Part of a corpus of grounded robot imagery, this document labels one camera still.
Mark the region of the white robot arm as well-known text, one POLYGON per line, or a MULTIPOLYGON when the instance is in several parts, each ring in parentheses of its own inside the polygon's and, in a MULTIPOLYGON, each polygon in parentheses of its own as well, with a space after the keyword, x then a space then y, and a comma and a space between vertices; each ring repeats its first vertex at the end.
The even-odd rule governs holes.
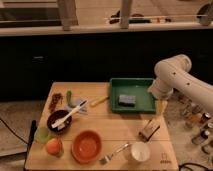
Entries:
POLYGON ((183 54, 159 61, 154 67, 156 79, 148 91, 156 99, 166 100, 177 89, 213 115, 213 86, 190 75, 191 67, 190 58, 183 54))

